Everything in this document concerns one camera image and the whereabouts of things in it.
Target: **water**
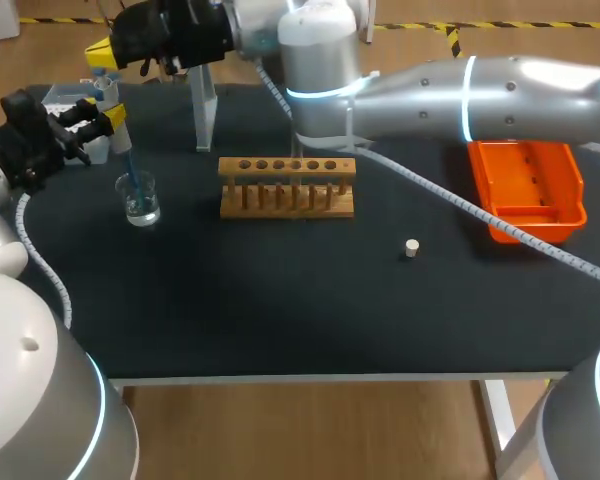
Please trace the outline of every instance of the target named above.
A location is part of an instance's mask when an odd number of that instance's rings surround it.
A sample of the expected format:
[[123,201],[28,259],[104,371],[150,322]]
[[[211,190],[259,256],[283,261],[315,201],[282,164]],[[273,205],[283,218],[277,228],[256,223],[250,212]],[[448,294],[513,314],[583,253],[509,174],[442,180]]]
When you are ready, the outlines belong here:
[[129,195],[126,202],[126,212],[127,220],[136,227],[148,227],[160,219],[160,206],[155,195],[145,196],[144,202],[140,202],[137,195]]

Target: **glass beaker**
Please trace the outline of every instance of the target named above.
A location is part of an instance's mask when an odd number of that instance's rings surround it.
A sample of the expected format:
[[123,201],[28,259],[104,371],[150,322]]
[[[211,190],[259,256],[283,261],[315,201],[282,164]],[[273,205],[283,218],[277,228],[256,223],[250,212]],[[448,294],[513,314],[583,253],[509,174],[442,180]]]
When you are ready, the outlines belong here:
[[151,173],[140,170],[125,173],[116,180],[116,191],[122,196],[127,220],[136,227],[148,227],[160,218],[156,181]]

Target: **white cable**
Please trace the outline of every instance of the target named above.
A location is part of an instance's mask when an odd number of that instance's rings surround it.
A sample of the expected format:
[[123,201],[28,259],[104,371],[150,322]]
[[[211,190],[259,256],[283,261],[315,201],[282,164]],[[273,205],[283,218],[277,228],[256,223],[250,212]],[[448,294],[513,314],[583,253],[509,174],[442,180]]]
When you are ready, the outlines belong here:
[[29,203],[30,199],[31,197],[29,195],[23,193],[18,201],[18,206],[16,208],[16,233],[18,234],[18,237],[24,245],[24,248],[27,250],[29,256],[40,267],[49,280],[51,280],[51,283],[53,283],[53,286],[58,291],[58,295],[60,295],[60,300],[62,301],[62,317],[64,320],[64,326],[70,329],[71,321],[73,319],[73,311],[71,310],[71,297],[69,297],[67,287],[64,286],[64,283],[62,283],[62,280],[60,280],[58,274],[53,271],[53,268],[51,268],[44,258],[42,258],[42,255],[38,253],[36,247],[34,247],[33,243],[31,243],[29,235],[27,235],[27,230],[24,227],[24,211],[27,208],[27,204]]
[[[256,61],[256,70],[260,75],[265,86],[269,89],[269,91],[276,98],[284,112],[287,114],[289,118],[292,118],[291,108],[289,104],[286,102],[284,97],[280,94],[278,88],[273,84],[267,72],[265,72],[264,68],[262,68],[262,62],[260,60]],[[520,230],[517,227],[514,227],[510,223],[505,222],[504,220],[499,219],[498,217],[491,215],[489,212],[483,210],[480,207],[472,204],[471,202],[466,201],[464,198],[459,197],[455,193],[442,188],[439,185],[427,180],[424,177],[421,177],[415,172],[412,172],[408,168],[403,167],[399,163],[394,162],[393,160],[388,159],[387,157],[380,155],[379,153],[373,152],[371,150],[367,150],[366,148],[361,147],[353,147],[353,149],[349,150],[353,154],[363,155],[370,160],[374,160],[377,163],[384,165],[385,167],[393,170],[397,174],[403,176],[404,178],[411,180],[412,182],[420,185],[421,187],[429,190],[431,193],[438,195],[440,198],[454,204],[456,207],[464,210],[470,215],[473,215],[478,220],[485,222],[488,225],[492,225],[498,230],[503,231],[507,235],[510,235],[517,239],[520,243],[528,245],[529,247],[537,250],[540,253],[544,253],[551,258],[558,260],[559,262],[564,263],[565,265],[575,268],[596,280],[600,281],[600,267],[587,262],[586,260],[581,259],[580,257],[576,257],[571,253],[565,252],[553,245],[540,240],[539,238],[534,237],[533,235],[528,234],[527,232]]]
[[287,117],[291,118],[291,107],[289,106],[287,101],[284,99],[284,97],[280,93],[280,90],[278,90],[278,87],[276,87],[276,84],[273,83],[273,80],[271,80],[271,77],[269,77],[269,74],[264,69],[264,66],[262,65],[262,60],[258,58],[255,61],[255,65],[256,65],[256,71],[258,72],[258,75],[260,76],[262,83],[264,83],[265,87],[267,87],[269,89],[269,91],[273,95],[273,98],[275,98],[278,101],[278,104],[282,107],[282,110],[284,110],[284,113],[287,114]]

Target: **wooden peg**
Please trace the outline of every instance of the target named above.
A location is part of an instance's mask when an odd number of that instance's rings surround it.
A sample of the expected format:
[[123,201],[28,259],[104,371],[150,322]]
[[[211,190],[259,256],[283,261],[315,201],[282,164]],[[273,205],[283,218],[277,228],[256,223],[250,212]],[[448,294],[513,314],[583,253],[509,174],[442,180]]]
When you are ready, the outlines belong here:
[[227,185],[229,186],[229,198],[233,201],[233,196],[236,194],[236,177],[229,177]]
[[242,186],[242,208],[249,208],[249,185]]
[[264,195],[265,195],[264,183],[259,183],[258,184],[258,206],[260,208],[264,208]]
[[309,185],[309,209],[313,210],[316,205],[316,186]]
[[282,206],[282,183],[276,183],[276,208],[279,210]]
[[298,209],[298,185],[291,185],[291,209]]
[[333,185],[327,183],[327,199],[325,202],[326,209],[329,210],[331,208],[331,202],[333,201]]

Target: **small white cap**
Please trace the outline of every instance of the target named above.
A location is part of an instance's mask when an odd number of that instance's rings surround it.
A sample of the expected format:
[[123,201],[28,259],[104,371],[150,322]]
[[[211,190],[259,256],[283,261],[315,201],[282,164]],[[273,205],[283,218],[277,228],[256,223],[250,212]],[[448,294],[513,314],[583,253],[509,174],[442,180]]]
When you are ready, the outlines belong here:
[[416,253],[418,253],[418,249],[420,248],[420,242],[414,240],[413,238],[407,240],[405,244],[405,254],[407,257],[415,257]]

